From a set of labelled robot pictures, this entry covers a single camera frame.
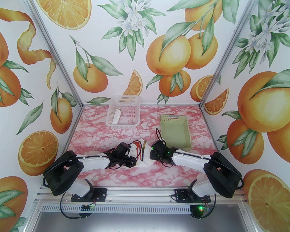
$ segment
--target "orange slice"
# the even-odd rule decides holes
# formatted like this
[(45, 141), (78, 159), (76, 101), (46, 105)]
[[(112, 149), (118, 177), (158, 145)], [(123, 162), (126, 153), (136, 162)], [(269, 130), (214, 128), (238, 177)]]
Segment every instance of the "orange slice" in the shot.
[(209, 115), (217, 115), (222, 111), (228, 100), (229, 89), (227, 88), (216, 99), (204, 104), (204, 109)]
[(140, 74), (134, 69), (128, 87), (123, 95), (140, 95), (143, 89), (143, 82)]
[(212, 77), (213, 75), (207, 75), (195, 82), (190, 91), (190, 96), (192, 100), (196, 102), (199, 102), (201, 100)]
[(249, 205), (264, 231), (290, 231), (290, 190), (274, 174), (255, 178), (249, 189)]
[(77, 30), (90, 18), (91, 0), (36, 0), (44, 14), (65, 29)]
[(19, 147), (19, 165), (27, 175), (40, 175), (54, 162), (57, 150), (58, 140), (53, 133), (42, 130), (34, 132)]

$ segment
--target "light green plastic basket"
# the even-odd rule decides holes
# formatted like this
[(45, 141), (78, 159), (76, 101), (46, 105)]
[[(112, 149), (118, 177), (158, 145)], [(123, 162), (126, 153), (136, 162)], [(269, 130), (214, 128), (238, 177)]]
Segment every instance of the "light green plastic basket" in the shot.
[(168, 147), (191, 150), (187, 118), (179, 115), (161, 115), (161, 136)]

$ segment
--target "white plastic basket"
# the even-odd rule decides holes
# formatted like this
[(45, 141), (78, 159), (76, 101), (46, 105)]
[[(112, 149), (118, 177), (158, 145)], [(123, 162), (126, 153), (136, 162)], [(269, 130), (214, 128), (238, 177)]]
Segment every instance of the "white plastic basket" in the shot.
[[(118, 124), (112, 124), (116, 109), (121, 109)], [(140, 123), (140, 97), (135, 95), (115, 95), (110, 100), (106, 125), (113, 129), (132, 129)]]

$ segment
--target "pink marble surface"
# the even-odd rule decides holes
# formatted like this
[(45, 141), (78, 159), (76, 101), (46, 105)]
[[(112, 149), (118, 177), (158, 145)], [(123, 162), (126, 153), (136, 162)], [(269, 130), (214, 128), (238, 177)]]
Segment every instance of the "pink marble surface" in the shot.
[[(85, 106), (69, 150), (79, 155), (96, 155), (120, 142), (130, 143), (142, 137), (151, 145), (157, 140), (160, 115), (186, 116), (192, 139), (191, 152), (211, 155), (215, 152), (209, 131), (198, 106), (141, 106), (140, 124), (135, 129), (113, 130), (105, 124), (108, 106)], [(188, 186), (201, 173), (183, 166), (166, 168), (155, 161), (150, 167), (121, 167), (118, 170), (95, 169), (82, 173), (94, 186)]]

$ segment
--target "wall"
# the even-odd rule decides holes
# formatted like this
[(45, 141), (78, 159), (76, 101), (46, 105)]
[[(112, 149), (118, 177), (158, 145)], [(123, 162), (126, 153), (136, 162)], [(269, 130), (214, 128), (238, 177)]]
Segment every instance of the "wall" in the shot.
[[(236, 27), (234, 23), (247, 4), (238, 0), (81, 0), (61, 5), (50, 0), (29, 1), (36, 7), (82, 101), (93, 104), (123, 93), (138, 94), (148, 104), (197, 104), (202, 93), (191, 94), (192, 86), (214, 73)], [(164, 34), (164, 45), (172, 43), (164, 47), (159, 62), (160, 36)], [(90, 67), (85, 65), (86, 55)]]
[[(21, 1), (1, 2), (0, 25), (0, 231), (9, 232), (24, 227), (41, 174), (62, 152), (80, 106)], [(63, 95), (54, 94), (57, 86)], [(62, 123), (52, 111), (57, 102)]]
[(289, 9), (259, 1), (203, 108), (261, 231), (290, 230)]

